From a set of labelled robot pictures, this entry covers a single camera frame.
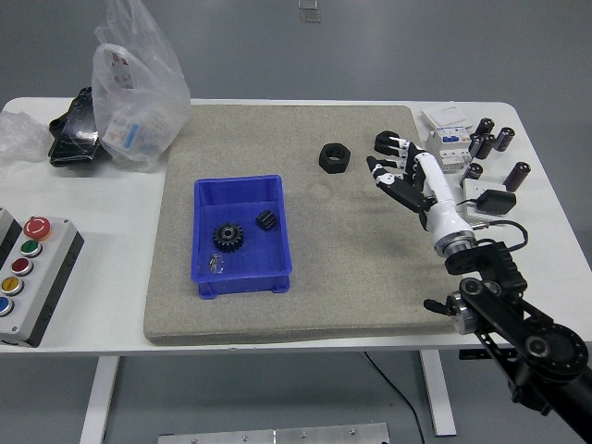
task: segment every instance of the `blue button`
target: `blue button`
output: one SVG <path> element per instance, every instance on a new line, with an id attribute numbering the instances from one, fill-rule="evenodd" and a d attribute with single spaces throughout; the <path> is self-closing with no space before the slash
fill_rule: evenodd
<path id="1" fill-rule="evenodd" d="M 6 316 L 12 312 L 14 303 L 6 296 L 0 296 L 0 316 Z"/>

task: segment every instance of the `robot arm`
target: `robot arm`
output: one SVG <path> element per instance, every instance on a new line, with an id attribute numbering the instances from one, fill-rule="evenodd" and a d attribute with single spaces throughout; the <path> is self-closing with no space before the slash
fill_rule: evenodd
<path id="1" fill-rule="evenodd" d="M 398 157 L 397 160 L 367 157 L 377 187 L 419 213 L 424 229 L 432 234 L 432 243 L 439 256 L 449 257 L 475 246 L 473 229 L 457 214 L 448 182 L 432 154 L 390 131 L 376 136 L 375 150 Z M 392 174 L 385 167 L 404 172 Z"/>
<path id="2" fill-rule="evenodd" d="M 512 400 L 558 415 L 585 442 L 592 443 L 592 370 L 588 351 L 571 329 L 523 299 L 527 283 L 511 252 L 524 244 L 475 241 L 473 228 L 456 213 L 456 204 L 436 159 L 396 133 L 376 137 L 375 150 L 398 160 L 367 158 L 378 188 L 415 213 L 432 235 L 434 249 L 446 257 L 451 275 L 478 272 L 461 281 L 446 303 L 425 300 L 424 307 L 447 315 L 460 334 L 475 334 L 508 379 Z M 399 175 L 385 167 L 403 169 Z M 498 333 L 516 350 L 508 358 L 491 333 Z"/>

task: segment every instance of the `gray floor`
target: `gray floor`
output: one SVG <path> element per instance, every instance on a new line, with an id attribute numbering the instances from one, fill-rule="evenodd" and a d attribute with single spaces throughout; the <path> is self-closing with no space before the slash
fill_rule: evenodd
<path id="1" fill-rule="evenodd" d="M 592 3 L 318 0 L 320 24 L 300 22 L 297 0 L 145 3 L 193 97 L 513 105 L 592 261 Z M 90 85 L 103 2 L 0 6 L 0 105 Z M 416 354 L 376 358 L 434 442 Z M 492 363 L 460 363 L 452 352 L 443 360 L 459 436 L 438 442 L 578 442 L 557 417 L 513 405 Z M 0 358 L 0 405 L 10 421 L 2 442 L 75 442 L 94 363 Z M 356 354 L 134 357 L 119 376 L 107 442 L 370 420 L 388 421 L 394 442 L 418 442 L 405 407 Z"/>

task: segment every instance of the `black cable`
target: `black cable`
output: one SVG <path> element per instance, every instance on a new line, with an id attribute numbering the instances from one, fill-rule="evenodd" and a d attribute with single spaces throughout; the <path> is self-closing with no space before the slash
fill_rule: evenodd
<path id="1" fill-rule="evenodd" d="M 456 204 L 456 206 L 459 206 L 459 205 L 462 205 L 462 204 L 466 204 L 467 202 L 473 202 L 473 203 L 476 203 L 476 202 L 477 202 L 477 199 L 467 199 L 466 201 L 458 202 L 458 203 Z"/>
<path id="2" fill-rule="evenodd" d="M 368 356 L 367 352 L 364 352 L 364 356 L 366 358 L 368 358 L 368 361 L 370 361 L 370 364 L 372 364 L 372 366 L 375 368 L 375 370 L 382 376 L 382 378 L 387 382 L 387 384 L 389 384 L 390 387 L 393 390 L 395 390 L 399 394 L 399 396 L 401 396 L 401 398 L 409 406 L 409 408 L 411 409 L 411 411 L 413 413 L 413 416 L 415 417 L 415 422 L 417 423 L 417 430 L 419 430 L 419 437 L 422 439 L 422 444 L 426 444 L 426 440 L 424 439 L 424 432 L 422 431 L 422 427 L 419 424 L 419 418 L 417 417 L 417 412 L 415 411 L 414 407 L 411 405 L 409 400 L 407 398 L 405 398 L 405 395 L 403 395 L 401 393 L 401 391 L 397 388 L 397 386 L 395 386 L 392 382 L 390 382 L 390 379 L 384 373 L 382 373 L 382 370 L 380 370 L 380 368 L 378 368 L 378 365 L 376 365 L 375 362 L 372 360 L 372 358 L 370 358 L 370 356 Z"/>
<path id="3" fill-rule="evenodd" d="M 496 243 L 493 239 L 484 238 L 477 241 L 477 245 L 481 245 L 482 243 Z"/>
<path id="4" fill-rule="evenodd" d="M 516 245 L 513 245 L 512 247 L 509 247 L 508 248 L 509 252 L 515 252 L 516 250 L 520 250 L 521 248 L 525 247 L 526 244 L 528 243 L 528 231 L 526 231 L 526 228 L 524 228 L 518 222 L 514 222 L 513 220 L 503 219 L 503 220 L 492 220 L 492 221 L 488 222 L 488 224 L 490 226 L 492 226 L 492 225 L 512 225 L 513 227 L 517 227 L 518 229 L 520 229 L 522 231 L 522 235 L 524 236 L 524 241 L 521 243 L 517 243 Z"/>

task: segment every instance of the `plastic bag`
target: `plastic bag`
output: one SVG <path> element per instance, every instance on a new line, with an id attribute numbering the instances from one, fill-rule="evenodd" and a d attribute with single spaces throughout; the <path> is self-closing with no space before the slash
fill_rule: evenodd
<path id="1" fill-rule="evenodd" d="M 0 167 L 17 160 L 47 160 L 53 142 L 47 127 L 28 114 L 0 112 Z"/>
<path id="2" fill-rule="evenodd" d="M 177 56 L 141 0 L 107 0 L 95 34 L 92 107 L 104 148 L 149 169 L 191 112 Z"/>

